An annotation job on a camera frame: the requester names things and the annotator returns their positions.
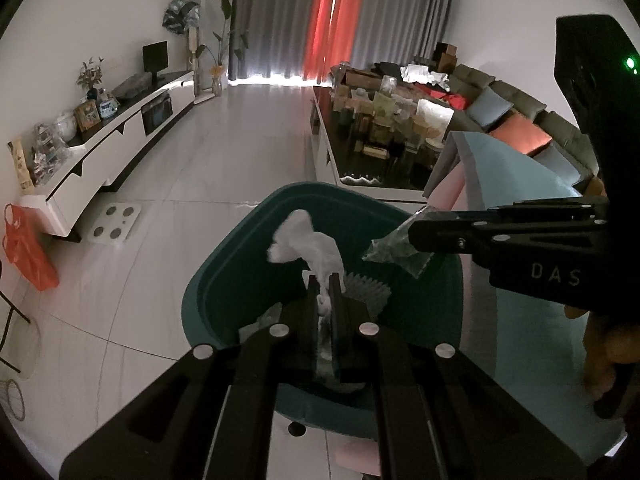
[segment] curtain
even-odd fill
[[[332,66],[350,59],[362,3],[363,0],[335,0],[322,78]]]
[[[238,34],[231,39],[229,79],[301,75],[312,1],[234,0],[232,27],[239,32],[248,31],[249,48],[244,62],[239,62],[233,54],[239,47]]]
[[[329,39],[333,0],[313,0],[306,32],[304,79],[320,79],[324,72],[324,55]]]
[[[451,0],[362,0],[351,65],[398,64],[430,58],[442,40]]]

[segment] silver screw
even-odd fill
[[[191,351],[196,359],[204,361],[209,359],[213,355],[213,346],[211,345],[198,345]]]
[[[376,335],[380,332],[380,327],[375,323],[363,323],[358,327],[362,335]]]
[[[276,323],[271,325],[269,333],[274,337],[284,337],[289,333],[289,327],[284,323]]]
[[[449,343],[440,343],[436,346],[436,355],[443,359],[451,359],[456,354],[456,349]]]

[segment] picture frame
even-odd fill
[[[91,99],[76,107],[74,115],[76,116],[81,132],[87,131],[101,121],[95,101]]]

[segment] sofa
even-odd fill
[[[598,177],[600,168],[589,137],[556,112],[546,110],[544,103],[515,86],[463,64],[458,65],[451,74],[449,87],[451,93],[462,95],[471,104],[480,97],[485,88],[490,88],[501,98],[512,103],[513,107],[489,128],[482,128],[466,111],[456,110],[448,131],[492,133],[512,114],[519,113],[551,136],[556,148],[571,159],[574,165],[580,165],[587,171],[584,178],[575,184],[575,189],[583,194],[604,193],[604,184]]]

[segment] coffee table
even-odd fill
[[[312,137],[317,145],[314,145],[314,161],[318,182],[370,196],[409,213],[422,208],[427,202],[422,194],[428,173],[414,171],[411,178],[399,173],[390,174],[387,161],[353,153],[349,130],[338,123],[340,114],[333,111],[329,92],[328,87],[314,86],[319,128],[318,134]]]

